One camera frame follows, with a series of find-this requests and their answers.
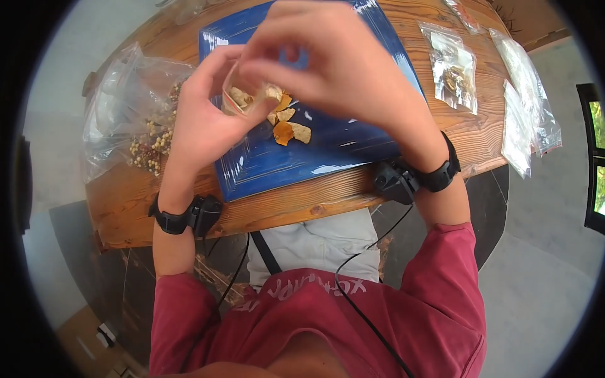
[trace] left hand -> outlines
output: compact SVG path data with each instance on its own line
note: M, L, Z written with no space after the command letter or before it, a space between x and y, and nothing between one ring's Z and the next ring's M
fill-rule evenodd
M266 100L248 116L227 116L209 100L221 93L223 81L244 45L218 46L181 88L169 165L193 178L218 160L277 106Z

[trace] blue tray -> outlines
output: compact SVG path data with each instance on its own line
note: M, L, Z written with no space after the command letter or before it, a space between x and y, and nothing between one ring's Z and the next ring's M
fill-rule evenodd
M412 86L423 94L410 58L382 9L373 0L349 3L391 53ZM200 61L217 45L245 44L271 4L239 11L201 29ZM301 56L295 66L304 68L306 64L306 57ZM213 102L220 107L219 97ZM335 119L303 103L290 107L296 109L290 121L311 128L311 142L305 145L293 139L287 146L280 146L273 139L269 121L255 127L242 144L215 162L225 201L399 155L397 144L379 128L355 120Z

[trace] window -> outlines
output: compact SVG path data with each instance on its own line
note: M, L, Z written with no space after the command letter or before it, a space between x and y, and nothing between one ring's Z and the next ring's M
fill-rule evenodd
M588 141L588 204L584 226L605 235L605 118L594 84L577 86Z

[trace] white shorts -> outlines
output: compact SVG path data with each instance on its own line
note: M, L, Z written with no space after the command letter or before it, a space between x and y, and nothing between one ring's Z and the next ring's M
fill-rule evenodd
M365 250L378 240L368 209L262 230L261 234L282 271L314 268L336 272L351 255L363 252L340 274L378 282L379 250L376 246ZM248 257L250 285L258 291L270 274L252 238Z

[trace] wrist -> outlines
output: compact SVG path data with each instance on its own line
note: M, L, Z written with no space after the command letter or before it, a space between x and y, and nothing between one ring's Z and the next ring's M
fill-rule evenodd
M450 158L447 142L432 119L428 125L395 126L389 134L399 145L405 162L418 171L436 171Z
M158 208L170 214L182 214L194 197L196 173L183 169L168 159L158 197Z

